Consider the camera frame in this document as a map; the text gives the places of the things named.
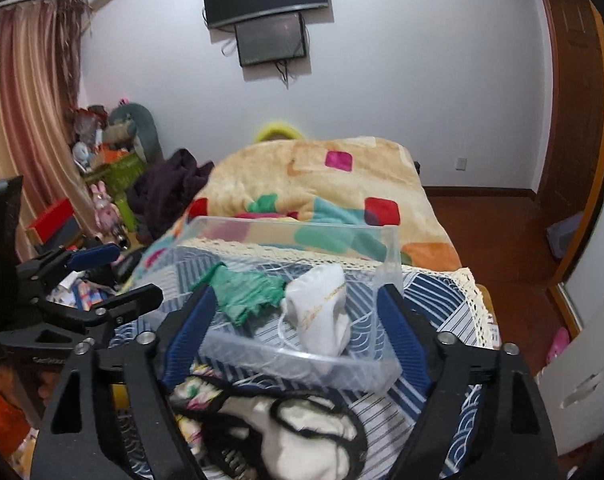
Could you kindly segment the brown wooden door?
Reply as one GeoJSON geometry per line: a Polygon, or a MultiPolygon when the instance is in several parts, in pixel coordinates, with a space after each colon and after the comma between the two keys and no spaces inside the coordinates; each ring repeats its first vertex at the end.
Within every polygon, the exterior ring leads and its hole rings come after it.
{"type": "Polygon", "coordinates": [[[542,0],[552,61],[550,136],[538,202],[551,222],[582,220],[551,279],[566,281],[604,196],[604,23],[591,0],[542,0]]]}

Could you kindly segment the red box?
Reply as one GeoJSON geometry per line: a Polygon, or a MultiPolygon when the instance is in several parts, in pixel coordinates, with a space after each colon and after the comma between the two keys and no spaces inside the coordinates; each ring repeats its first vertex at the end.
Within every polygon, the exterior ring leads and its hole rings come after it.
{"type": "Polygon", "coordinates": [[[68,198],[57,200],[40,214],[26,229],[33,245],[43,246],[50,242],[71,220],[75,219],[74,208],[68,198]]]}

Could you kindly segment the pink rabbit toy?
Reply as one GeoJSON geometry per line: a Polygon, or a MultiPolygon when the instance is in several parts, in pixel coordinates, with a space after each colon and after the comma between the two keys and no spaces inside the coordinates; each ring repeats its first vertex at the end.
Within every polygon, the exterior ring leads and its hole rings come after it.
{"type": "Polygon", "coordinates": [[[113,234],[117,228],[122,226],[121,215],[118,207],[113,204],[104,181],[90,185],[90,192],[93,195],[98,229],[104,234],[113,234]]]}

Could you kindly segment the clear plastic storage box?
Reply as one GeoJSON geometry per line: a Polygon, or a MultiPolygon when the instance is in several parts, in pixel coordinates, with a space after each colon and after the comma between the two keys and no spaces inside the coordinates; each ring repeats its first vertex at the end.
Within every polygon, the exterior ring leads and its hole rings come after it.
{"type": "Polygon", "coordinates": [[[218,307],[206,361],[357,392],[387,391],[401,374],[377,308],[381,287],[402,285],[395,226],[195,219],[150,258],[140,281],[164,300],[139,330],[157,330],[207,272],[218,307]]]}

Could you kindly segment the white drawstring pouch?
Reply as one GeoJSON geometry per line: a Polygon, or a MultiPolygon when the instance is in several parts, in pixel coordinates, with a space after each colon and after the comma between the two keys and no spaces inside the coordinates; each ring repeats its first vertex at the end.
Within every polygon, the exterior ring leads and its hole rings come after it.
{"type": "Polygon", "coordinates": [[[278,336],[289,348],[336,358],[351,340],[346,312],[346,281],[338,263],[323,263],[295,278],[285,288],[278,336]]]}

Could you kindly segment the dark purple garment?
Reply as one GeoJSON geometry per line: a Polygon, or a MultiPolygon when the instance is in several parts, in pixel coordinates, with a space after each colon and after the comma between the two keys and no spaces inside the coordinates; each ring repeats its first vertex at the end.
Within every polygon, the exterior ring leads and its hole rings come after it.
{"type": "Polygon", "coordinates": [[[158,240],[174,224],[205,187],[214,167],[214,162],[199,165],[195,156],[180,148],[135,180],[126,191],[126,201],[142,245],[158,240]]]}

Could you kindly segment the green bottle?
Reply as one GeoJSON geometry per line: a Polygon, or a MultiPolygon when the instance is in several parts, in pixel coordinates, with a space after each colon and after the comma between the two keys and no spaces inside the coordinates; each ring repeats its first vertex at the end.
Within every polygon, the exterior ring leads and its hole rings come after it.
{"type": "Polygon", "coordinates": [[[120,197],[115,200],[114,203],[119,209],[119,213],[121,215],[125,229],[127,229],[127,231],[130,233],[134,233],[136,231],[136,219],[131,211],[130,206],[128,206],[127,204],[126,198],[120,197]]]}

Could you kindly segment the yellow floral cloth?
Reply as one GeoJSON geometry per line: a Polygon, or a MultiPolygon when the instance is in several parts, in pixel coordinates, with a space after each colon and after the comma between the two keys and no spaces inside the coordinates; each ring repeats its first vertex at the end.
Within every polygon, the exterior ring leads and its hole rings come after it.
{"type": "MultiPolygon", "coordinates": [[[[221,374],[212,367],[204,364],[192,364],[190,375],[172,393],[172,399],[185,401],[186,408],[192,411],[203,411],[221,393],[221,389],[213,386],[207,378],[221,379],[221,374]]],[[[205,457],[204,444],[201,436],[201,424],[185,415],[176,414],[175,419],[179,430],[185,438],[191,454],[197,460],[205,457]]]]}

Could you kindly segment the blue white patterned cloth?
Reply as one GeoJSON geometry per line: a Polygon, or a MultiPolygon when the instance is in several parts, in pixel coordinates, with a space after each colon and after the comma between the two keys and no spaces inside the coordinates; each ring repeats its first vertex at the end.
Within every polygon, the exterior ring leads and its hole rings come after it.
{"type": "Polygon", "coordinates": [[[424,393],[401,375],[378,315],[379,287],[395,278],[409,306],[436,330],[451,332],[470,346],[490,345],[488,312],[467,268],[448,272],[414,266],[395,269],[355,257],[197,237],[163,248],[149,269],[138,272],[133,285],[157,285],[164,300],[149,318],[118,328],[112,344],[124,344],[144,330],[153,330],[165,314],[185,303],[192,286],[217,263],[235,272],[256,271],[287,282],[319,264],[341,266],[351,338],[339,356],[307,352],[295,328],[279,310],[272,310],[240,327],[218,313],[197,360],[238,385],[276,391],[315,389],[341,396],[367,431],[369,451],[361,474],[365,479],[387,475],[425,403],[424,393]]]}

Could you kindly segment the small black wall monitor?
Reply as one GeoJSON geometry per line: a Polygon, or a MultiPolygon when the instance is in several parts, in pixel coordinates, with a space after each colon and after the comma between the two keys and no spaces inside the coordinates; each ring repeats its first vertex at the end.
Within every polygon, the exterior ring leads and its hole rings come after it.
{"type": "Polygon", "coordinates": [[[235,26],[241,67],[289,62],[307,55],[303,15],[285,13],[245,21],[235,26]]]}

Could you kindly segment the beige colourful fleece blanket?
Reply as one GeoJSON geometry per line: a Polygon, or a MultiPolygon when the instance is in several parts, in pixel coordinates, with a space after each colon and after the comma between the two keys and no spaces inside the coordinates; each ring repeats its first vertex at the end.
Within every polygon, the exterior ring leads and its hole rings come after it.
{"type": "Polygon", "coordinates": [[[150,245],[134,278],[145,275],[198,217],[397,226],[403,263],[432,271],[461,266],[407,148],[374,136],[269,141],[229,155],[150,245]]]}

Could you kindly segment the grey plush toy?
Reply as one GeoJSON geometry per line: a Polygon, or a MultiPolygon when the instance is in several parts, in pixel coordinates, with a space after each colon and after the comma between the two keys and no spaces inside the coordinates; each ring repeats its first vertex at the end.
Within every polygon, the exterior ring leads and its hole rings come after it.
{"type": "Polygon", "coordinates": [[[111,150],[133,150],[147,165],[164,159],[154,119],[148,108],[138,103],[112,110],[102,130],[102,143],[111,150]]]}

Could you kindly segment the pink striped curtain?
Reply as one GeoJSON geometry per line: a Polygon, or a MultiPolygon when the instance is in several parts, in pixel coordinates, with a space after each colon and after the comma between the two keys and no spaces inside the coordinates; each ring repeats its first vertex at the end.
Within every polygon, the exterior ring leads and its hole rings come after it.
{"type": "Polygon", "coordinates": [[[85,0],[28,0],[0,8],[0,180],[23,179],[17,255],[35,249],[28,226],[57,200],[94,226],[93,206],[73,160],[85,0]]]}

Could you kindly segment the black and white bra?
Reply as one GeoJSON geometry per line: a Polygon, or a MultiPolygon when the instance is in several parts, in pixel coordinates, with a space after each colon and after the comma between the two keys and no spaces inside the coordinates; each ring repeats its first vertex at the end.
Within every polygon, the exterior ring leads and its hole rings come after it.
{"type": "Polygon", "coordinates": [[[315,391],[207,381],[221,393],[203,411],[189,410],[169,395],[175,415],[200,422],[206,463],[216,467],[205,445],[218,443],[240,451],[259,479],[357,479],[364,471],[366,430],[342,400],[315,391]]]}

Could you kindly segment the green knitted cloth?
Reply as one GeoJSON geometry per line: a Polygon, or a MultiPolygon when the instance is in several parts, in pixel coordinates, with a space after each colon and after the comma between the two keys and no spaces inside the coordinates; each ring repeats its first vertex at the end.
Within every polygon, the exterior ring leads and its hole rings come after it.
{"type": "Polygon", "coordinates": [[[277,275],[259,271],[232,271],[225,263],[215,263],[198,282],[190,285],[193,292],[198,286],[213,289],[217,311],[236,327],[252,318],[258,318],[265,309],[277,308],[285,298],[288,282],[277,275]]]}

